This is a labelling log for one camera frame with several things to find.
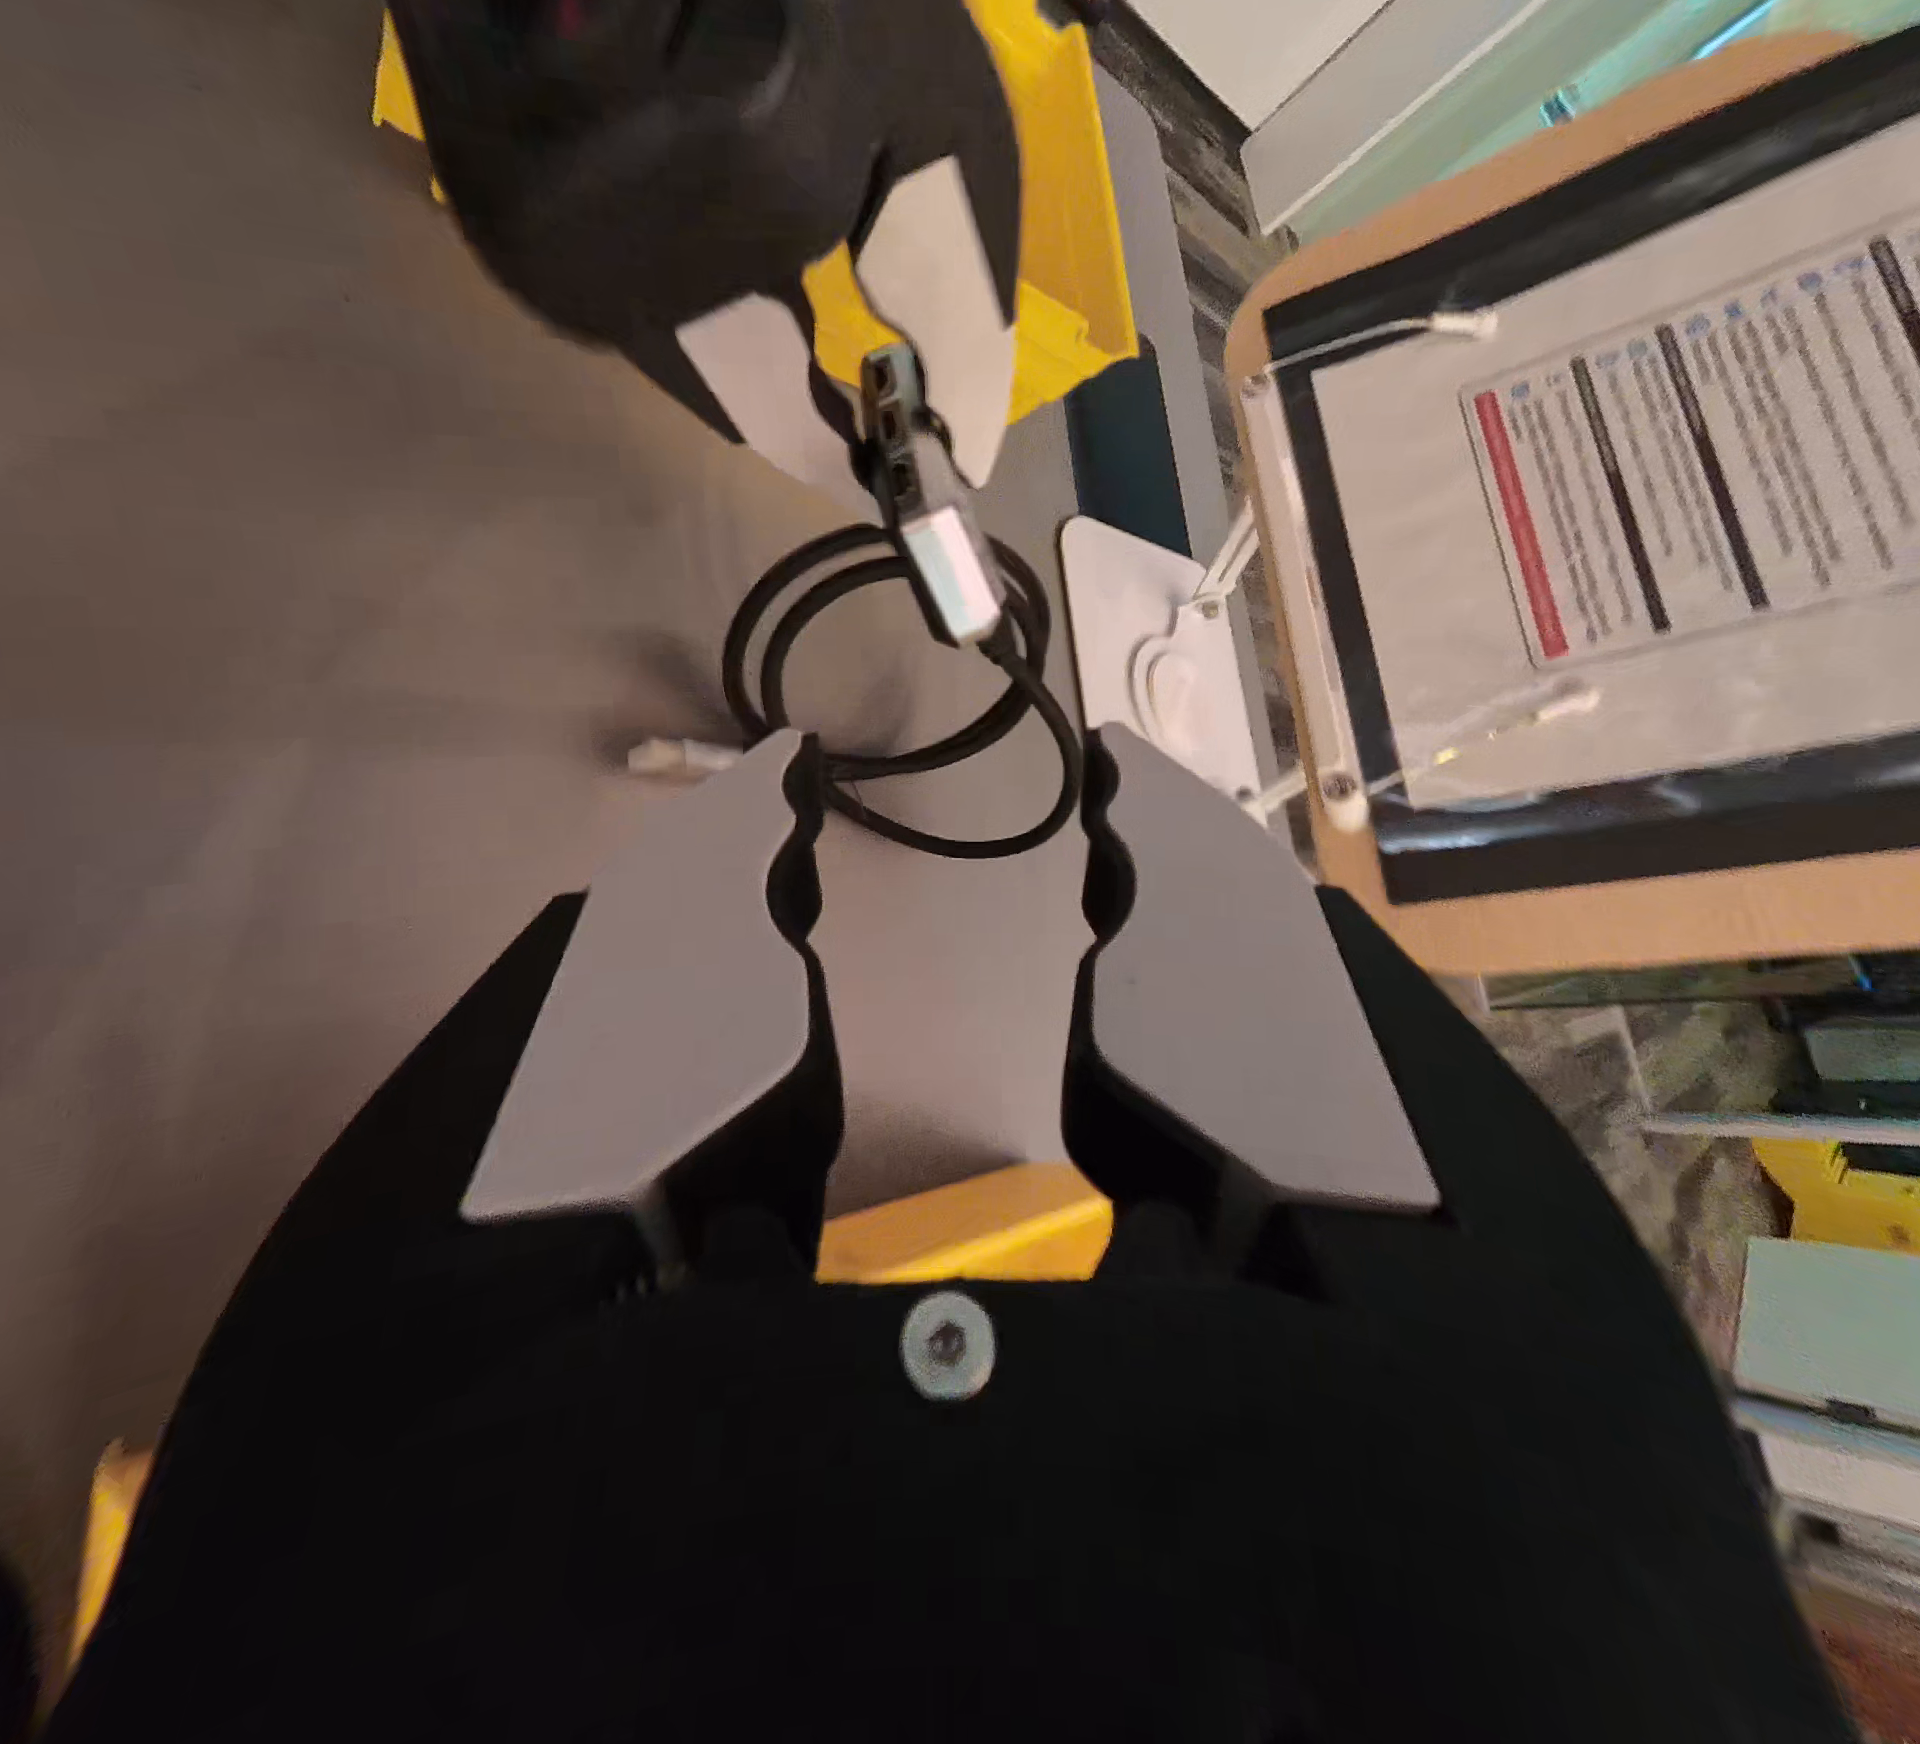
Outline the yellow plastic bin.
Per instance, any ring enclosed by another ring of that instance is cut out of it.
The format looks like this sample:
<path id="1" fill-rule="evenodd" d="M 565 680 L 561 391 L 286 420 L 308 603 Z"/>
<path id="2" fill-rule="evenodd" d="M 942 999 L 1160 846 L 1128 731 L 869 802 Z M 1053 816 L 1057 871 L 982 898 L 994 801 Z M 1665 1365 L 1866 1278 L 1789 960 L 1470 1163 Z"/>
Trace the yellow plastic bin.
<path id="1" fill-rule="evenodd" d="M 1112 1239 L 1114 1209 L 1068 1163 L 1031 1163 L 831 1218 L 819 1280 L 848 1286 L 936 1283 L 1082 1283 Z M 154 1465 L 120 1443 L 91 1483 L 76 1611 L 75 1670 L 107 1608 Z"/>
<path id="2" fill-rule="evenodd" d="M 967 0 L 988 40 L 1021 147 L 1018 341 L 1012 422 L 1068 396 L 1114 363 L 1139 355 L 1106 140 L 1093 81 L 1090 40 L 1057 23 L 1047 0 Z M 420 109 L 394 20 L 389 53 Z M 853 386 L 861 361 L 888 341 L 839 249 L 805 270 L 819 368 Z"/>

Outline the instruction sheet on stand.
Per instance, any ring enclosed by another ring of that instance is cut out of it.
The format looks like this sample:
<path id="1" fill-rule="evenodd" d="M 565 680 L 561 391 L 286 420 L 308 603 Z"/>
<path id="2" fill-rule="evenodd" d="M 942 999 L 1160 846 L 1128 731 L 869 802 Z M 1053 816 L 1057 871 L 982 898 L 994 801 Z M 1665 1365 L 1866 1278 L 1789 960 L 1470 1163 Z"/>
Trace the instruction sheet on stand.
<path id="1" fill-rule="evenodd" d="M 1302 757 L 1313 753 L 1313 737 L 1279 582 L 1282 508 L 1260 478 L 1244 406 L 1250 379 L 1268 361 L 1266 312 L 1418 253 L 1720 107 L 1761 96 L 1776 82 L 1797 86 L 1832 59 L 1885 49 L 1885 42 L 1864 45 L 1826 30 L 1742 39 L 1635 86 L 1572 125 L 1541 130 L 1428 185 L 1308 245 L 1254 282 L 1231 321 L 1223 372 L 1241 446 L 1239 482 L 1260 533 L 1259 588 L 1273 613 L 1268 623 L 1254 625 L 1257 655 L 1285 684 Z M 1916 950 L 1915 846 L 1808 859 L 1775 855 L 1750 868 L 1394 905 L 1374 838 L 1338 832 L 1318 786 L 1308 786 L 1304 816 L 1321 877 L 1363 905 L 1428 970 L 1524 975 Z"/>

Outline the yellow plastic container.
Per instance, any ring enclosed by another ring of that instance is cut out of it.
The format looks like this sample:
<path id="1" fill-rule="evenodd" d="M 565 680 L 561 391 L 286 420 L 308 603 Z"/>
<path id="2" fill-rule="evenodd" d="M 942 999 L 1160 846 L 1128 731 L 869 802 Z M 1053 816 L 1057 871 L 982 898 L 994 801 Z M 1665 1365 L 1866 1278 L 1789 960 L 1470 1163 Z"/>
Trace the yellow plastic container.
<path id="1" fill-rule="evenodd" d="M 1799 1244 L 1918 1257 L 1918 1144 L 1756 1139 Z"/>

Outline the silver grey USB hub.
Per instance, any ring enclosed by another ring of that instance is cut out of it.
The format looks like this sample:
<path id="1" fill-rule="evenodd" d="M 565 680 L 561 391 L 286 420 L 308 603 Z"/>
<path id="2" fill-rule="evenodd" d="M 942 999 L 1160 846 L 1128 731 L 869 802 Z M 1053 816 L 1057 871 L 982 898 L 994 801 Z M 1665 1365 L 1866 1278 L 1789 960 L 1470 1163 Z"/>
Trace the silver grey USB hub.
<path id="1" fill-rule="evenodd" d="M 1047 682 L 1053 607 L 1025 557 L 988 536 L 954 458 L 948 425 L 926 392 L 908 343 L 861 365 L 861 436 L 855 477 L 876 498 L 878 520 L 853 522 L 780 557 L 744 594 L 723 644 L 723 694 L 748 749 L 791 729 L 787 665 L 805 630 L 859 593 L 902 582 L 928 635 L 981 656 L 1000 679 L 994 702 L 961 731 L 896 754 L 819 749 L 826 810 L 902 850 L 961 864 L 1028 857 L 1079 812 L 1084 735 Z M 1025 722 L 1038 722 L 1061 763 L 1053 804 L 1004 838 L 946 838 L 866 804 L 861 786 L 951 772 L 984 757 Z"/>

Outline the taped instruction sheet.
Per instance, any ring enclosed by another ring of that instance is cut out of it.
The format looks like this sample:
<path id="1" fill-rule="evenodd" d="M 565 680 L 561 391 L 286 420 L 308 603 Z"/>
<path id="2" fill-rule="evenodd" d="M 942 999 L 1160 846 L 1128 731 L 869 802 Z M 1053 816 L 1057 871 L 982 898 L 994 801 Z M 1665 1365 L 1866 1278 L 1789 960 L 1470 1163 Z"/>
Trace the taped instruction sheet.
<path id="1" fill-rule="evenodd" d="M 1918 724 L 1916 125 L 1313 382 L 1421 809 Z"/>

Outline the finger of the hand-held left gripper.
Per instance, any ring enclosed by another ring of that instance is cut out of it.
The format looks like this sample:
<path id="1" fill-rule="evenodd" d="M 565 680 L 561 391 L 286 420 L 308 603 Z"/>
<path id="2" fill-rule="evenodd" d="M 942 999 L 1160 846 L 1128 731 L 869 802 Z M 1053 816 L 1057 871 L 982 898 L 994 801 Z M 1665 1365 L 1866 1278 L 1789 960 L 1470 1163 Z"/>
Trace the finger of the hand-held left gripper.
<path id="1" fill-rule="evenodd" d="M 676 327 L 676 343 L 746 451 L 848 517 L 873 512 L 856 413 L 817 365 L 809 317 L 748 293 Z"/>
<path id="2" fill-rule="evenodd" d="M 984 490 L 1012 422 L 1018 338 L 956 157 L 891 187 L 853 269 L 873 317 L 918 355 L 962 482 Z"/>

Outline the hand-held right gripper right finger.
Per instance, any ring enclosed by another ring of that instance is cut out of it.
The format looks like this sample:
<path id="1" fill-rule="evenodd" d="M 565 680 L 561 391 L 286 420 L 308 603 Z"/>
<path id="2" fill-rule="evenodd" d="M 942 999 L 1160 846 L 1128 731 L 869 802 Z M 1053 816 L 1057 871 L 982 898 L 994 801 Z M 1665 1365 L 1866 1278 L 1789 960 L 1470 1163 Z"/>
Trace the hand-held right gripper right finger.
<path id="1" fill-rule="evenodd" d="M 1126 1217 L 1164 1205 L 1246 1273 L 1277 1218 L 1424 1221 L 1442 1190 L 1285 840 L 1119 724 L 1087 741 L 1090 949 L 1074 978 L 1062 1130 Z"/>

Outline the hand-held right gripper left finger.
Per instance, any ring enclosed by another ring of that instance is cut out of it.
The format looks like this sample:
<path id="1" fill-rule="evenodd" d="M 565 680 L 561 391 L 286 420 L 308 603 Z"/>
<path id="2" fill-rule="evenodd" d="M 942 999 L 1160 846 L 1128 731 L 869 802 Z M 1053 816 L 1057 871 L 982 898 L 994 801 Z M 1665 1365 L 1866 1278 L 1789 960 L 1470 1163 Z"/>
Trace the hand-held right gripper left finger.
<path id="1" fill-rule="evenodd" d="M 819 744 L 780 731 L 596 873 L 461 1200 L 469 1225 L 613 1214 L 671 1278 L 748 1212 L 817 1264 L 843 1147 L 811 943 L 823 826 Z"/>

